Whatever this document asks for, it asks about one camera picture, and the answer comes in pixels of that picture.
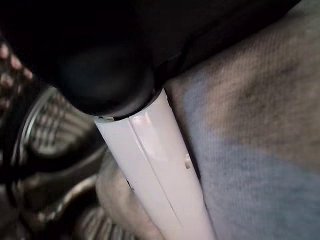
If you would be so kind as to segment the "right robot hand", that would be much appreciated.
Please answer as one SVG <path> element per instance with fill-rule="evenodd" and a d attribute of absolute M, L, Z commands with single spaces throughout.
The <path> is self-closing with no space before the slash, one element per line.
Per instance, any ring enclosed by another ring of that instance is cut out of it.
<path fill-rule="evenodd" d="M 32 72 L 92 116 L 167 240 L 213 240 L 163 84 L 285 15 L 295 0 L 4 0 L 0 29 Z"/>

